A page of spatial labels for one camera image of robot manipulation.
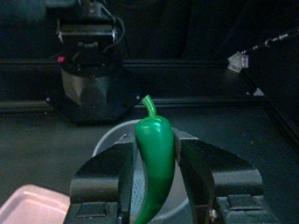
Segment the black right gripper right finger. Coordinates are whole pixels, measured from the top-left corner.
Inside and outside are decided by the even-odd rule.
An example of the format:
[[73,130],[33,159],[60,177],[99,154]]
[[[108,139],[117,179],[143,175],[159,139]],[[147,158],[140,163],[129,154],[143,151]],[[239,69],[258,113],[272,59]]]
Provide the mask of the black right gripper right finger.
[[175,153],[192,224],[280,224],[258,168],[240,156],[176,129]]

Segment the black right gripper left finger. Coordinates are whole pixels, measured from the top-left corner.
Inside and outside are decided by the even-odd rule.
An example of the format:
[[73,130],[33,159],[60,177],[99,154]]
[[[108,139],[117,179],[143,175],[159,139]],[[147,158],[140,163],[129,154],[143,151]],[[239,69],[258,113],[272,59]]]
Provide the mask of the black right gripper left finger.
[[63,224],[129,224],[136,140],[120,138],[80,167]]

